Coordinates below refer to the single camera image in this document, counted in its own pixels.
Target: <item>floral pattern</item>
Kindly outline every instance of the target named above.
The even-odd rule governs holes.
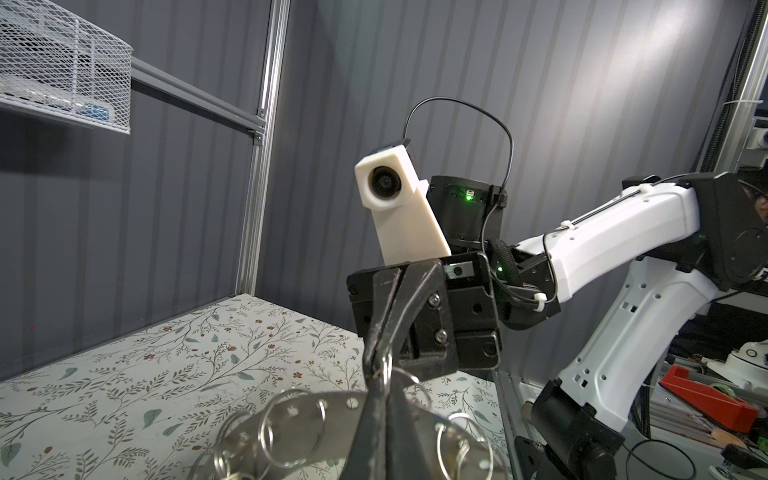
[[[186,478],[239,409],[288,388],[363,390],[355,334],[240,295],[0,382],[0,478]],[[492,383],[457,372],[408,394],[470,413],[506,452]],[[343,461],[295,478],[338,478]]]

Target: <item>red object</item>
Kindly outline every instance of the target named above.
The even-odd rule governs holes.
[[[742,399],[732,399],[709,385],[688,379],[688,370],[672,365],[659,382],[665,389],[728,429],[748,433],[758,410]]]

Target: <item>wire mesh basket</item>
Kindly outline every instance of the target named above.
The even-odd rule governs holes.
[[[0,105],[129,134],[132,51],[49,0],[0,0]]]

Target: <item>white camera housing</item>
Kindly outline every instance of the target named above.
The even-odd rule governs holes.
[[[371,188],[373,171],[389,167],[400,177],[400,191],[380,197]],[[402,145],[363,158],[355,165],[357,188],[371,210],[385,265],[416,262],[451,254],[435,214],[427,202],[427,180],[419,180],[411,157]]]

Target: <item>gray corrugated wall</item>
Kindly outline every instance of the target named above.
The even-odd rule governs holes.
[[[268,1],[61,4],[255,111]],[[130,136],[0,111],[0,378],[234,293],[253,137],[131,102]]]
[[[382,264],[353,165],[400,137],[417,101],[475,102],[516,141],[502,237],[540,234],[634,174],[684,172],[705,135],[747,0],[294,2],[257,294],[354,329],[344,279]],[[433,103],[409,136],[421,178],[502,181],[506,140]],[[505,365],[534,379],[573,358],[610,306],[609,274],[534,329]]]

